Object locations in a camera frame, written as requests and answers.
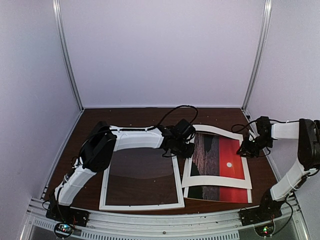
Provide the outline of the red and grey photo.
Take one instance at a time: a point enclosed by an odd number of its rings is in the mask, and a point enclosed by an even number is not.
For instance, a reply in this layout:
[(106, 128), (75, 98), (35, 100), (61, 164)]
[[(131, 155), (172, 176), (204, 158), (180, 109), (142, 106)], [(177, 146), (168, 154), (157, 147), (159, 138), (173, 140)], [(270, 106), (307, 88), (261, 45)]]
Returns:
[[(217, 134), (198, 132), (194, 137), (195, 149), (191, 159), (191, 177), (225, 177), (244, 180), (245, 171), (242, 158), (236, 154), (240, 141)], [(219, 185), (219, 179), (212, 185), (194, 185), (184, 188), (188, 199), (251, 204), (252, 191), (247, 188)]]

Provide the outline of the white mat board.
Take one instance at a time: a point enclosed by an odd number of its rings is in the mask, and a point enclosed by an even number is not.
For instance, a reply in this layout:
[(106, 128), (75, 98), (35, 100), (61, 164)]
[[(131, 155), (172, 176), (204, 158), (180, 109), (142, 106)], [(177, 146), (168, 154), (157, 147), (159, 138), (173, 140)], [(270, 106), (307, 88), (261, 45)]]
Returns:
[(185, 160), (182, 187), (251, 189), (247, 159), (237, 154), (243, 136), (211, 125), (195, 124), (194, 128), (194, 153)]

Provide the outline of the clear acrylic sheet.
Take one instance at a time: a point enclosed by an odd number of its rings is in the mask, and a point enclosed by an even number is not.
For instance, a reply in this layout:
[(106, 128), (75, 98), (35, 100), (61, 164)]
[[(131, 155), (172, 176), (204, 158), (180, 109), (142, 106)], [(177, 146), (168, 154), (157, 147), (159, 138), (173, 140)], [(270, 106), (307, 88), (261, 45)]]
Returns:
[(110, 162), (107, 206), (177, 204), (173, 160), (161, 149), (131, 148), (117, 151)]

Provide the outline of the white picture frame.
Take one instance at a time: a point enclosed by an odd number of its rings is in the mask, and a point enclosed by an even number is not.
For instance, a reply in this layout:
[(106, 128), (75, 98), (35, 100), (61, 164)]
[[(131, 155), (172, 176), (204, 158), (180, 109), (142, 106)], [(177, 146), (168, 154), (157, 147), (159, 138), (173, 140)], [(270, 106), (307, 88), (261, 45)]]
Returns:
[(113, 154), (103, 173), (99, 210), (157, 211), (184, 208), (178, 158), (161, 149), (132, 148)]

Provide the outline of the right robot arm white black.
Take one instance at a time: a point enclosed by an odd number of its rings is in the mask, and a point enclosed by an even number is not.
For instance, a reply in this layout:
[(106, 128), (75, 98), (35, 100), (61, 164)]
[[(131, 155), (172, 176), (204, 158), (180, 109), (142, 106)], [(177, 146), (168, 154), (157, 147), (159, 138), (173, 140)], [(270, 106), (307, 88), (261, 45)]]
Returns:
[(257, 136), (244, 138), (236, 152), (241, 157), (258, 157), (261, 150), (272, 148), (277, 140), (297, 141), (292, 166), (278, 183), (263, 194), (256, 210), (258, 219), (266, 221), (280, 210), (286, 198), (297, 191), (307, 178), (320, 171), (320, 121), (308, 118), (279, 121), (261, 116), (249, 124), (253, 123)]

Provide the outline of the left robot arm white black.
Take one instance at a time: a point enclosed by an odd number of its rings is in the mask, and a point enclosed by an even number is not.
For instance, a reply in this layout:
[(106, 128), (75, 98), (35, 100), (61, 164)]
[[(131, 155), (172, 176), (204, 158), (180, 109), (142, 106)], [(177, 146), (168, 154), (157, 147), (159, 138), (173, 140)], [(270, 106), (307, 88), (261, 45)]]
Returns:
[(190, 158), (195, 145), (191, 142), (196, 129), (182, 119), (174, 126), (118, 127), (100, 121), (80, 148), (75, 164), (49, 195), (52, 213), (61, 222), (72, 218), (69, 208), (79, 191), (97, 173), (111, 164), (114, 152), (126, 149), (163, 149), (175, 156)]

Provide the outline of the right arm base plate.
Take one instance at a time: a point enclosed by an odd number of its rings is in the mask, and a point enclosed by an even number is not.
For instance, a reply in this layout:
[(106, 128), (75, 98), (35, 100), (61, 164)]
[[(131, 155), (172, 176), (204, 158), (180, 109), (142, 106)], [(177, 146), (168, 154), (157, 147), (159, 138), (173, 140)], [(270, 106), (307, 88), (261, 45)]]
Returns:
[(281, 210), (262, 212), (259, 207), (241, 209), (238, 213), (242, 226), (271, 221), (282, 216)]

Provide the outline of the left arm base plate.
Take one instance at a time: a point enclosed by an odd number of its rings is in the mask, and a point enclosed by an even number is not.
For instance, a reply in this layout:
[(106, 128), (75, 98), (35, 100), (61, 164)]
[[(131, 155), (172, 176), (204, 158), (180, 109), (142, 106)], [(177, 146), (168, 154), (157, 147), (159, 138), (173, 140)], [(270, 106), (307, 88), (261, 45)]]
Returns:
[(86, 210), (70, 208), (69, 206), (49, 206), (46, 217), (59, 222), (65, 222), (73, 226), (86, 227), (90, 213)]

